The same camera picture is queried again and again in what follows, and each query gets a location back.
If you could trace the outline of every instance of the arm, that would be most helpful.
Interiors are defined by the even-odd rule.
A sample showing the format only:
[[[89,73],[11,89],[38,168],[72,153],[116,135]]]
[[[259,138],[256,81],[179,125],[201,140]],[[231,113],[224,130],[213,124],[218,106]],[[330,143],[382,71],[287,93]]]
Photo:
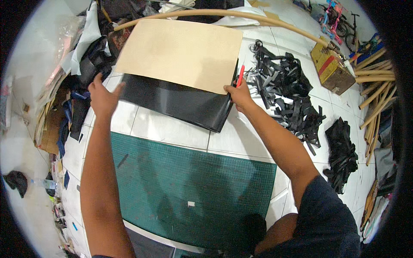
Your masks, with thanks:
[[[251,122],[275,163],[290,178],[295,206],[299,210],[307,185],[319,174],[303,144],[255,104],[244,79],[238,88],[228,85],[224,88],[231,94],[237,110]]]
[[[110,121],[125,83],[110,93],[98,74],[89,85],[96,121],[81,178],[81,209],[90,254],[135,257],[123,224],[110,140]]]

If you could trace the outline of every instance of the black bicycle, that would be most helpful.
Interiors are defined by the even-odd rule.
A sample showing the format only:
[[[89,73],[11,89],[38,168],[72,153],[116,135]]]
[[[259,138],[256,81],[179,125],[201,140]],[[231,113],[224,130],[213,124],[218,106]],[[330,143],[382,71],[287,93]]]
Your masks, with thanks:
[[[353,26],[348,23],[347,18],[342,15],[340,22],[337,25],[336,33],[339,37],[344,38],[344,42],[346,43],[346,46],[349,48],[350,51],[355,52],[356,51],[356,43],[359,46],[360,44],[357,42],[357,24],[356,24],[356,16],[359,16],[358,14],[354,14],[351,12],[351,15],[354,16],[354,22]]]

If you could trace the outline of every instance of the red marker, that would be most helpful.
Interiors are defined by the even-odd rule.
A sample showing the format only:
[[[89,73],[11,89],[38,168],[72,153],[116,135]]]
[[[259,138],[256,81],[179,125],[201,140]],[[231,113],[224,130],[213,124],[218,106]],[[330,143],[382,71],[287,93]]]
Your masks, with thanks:
[[[240,72],[240,76],[238,78],[238,82],[237,82],[237,87],[238,88],[241,85],[242,82],[242,76],[244,75],[244,70],[245,70],[245,65],[241,66],[241,72]]]

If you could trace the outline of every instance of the green cutting mat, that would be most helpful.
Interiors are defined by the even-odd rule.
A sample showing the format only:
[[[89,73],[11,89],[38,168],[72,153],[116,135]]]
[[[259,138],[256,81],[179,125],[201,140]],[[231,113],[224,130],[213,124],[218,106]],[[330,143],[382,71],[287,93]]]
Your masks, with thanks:
[[[246,245],[245,215],[265,218],[275,164],[111,135],[126,221],[181,243],[229,250]]]

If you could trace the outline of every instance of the white wall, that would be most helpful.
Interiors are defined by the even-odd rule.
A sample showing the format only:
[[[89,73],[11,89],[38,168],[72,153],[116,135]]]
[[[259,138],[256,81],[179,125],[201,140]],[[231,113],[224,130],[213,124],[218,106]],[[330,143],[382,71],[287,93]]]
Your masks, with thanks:
[[[6,68],[5,78],[13,76],[13,108],[10,129],[1,136],[0,166],[3,174],[11,170],[31,178],[45,178],[49,171],[48,153],[33,145],[36,126],[34,98],[55,68],[55,54],[61,20],[73,16],[64,0],[45,0],[20,32]],[[31,109],[21,118],[23,103]],[[65,257],[53,223],[52,202],[43,188],[29,186],[24,198],[5,183],[14,216],[41,257]]]
[[[328,6],[325,0],[310,0],[312,5],[322,4]],[[363,8],[355,0],[339,0],[339,2],[348,10],[348,12],[343,11],[343,15],[347,18],[347,21],[353,25],[353,16],[351,12],[360,15],[356,17],[357,32],[360,41],[368,41],[377,32],[377,29],[373,23],[368,18],[367,14],[364,12]]]

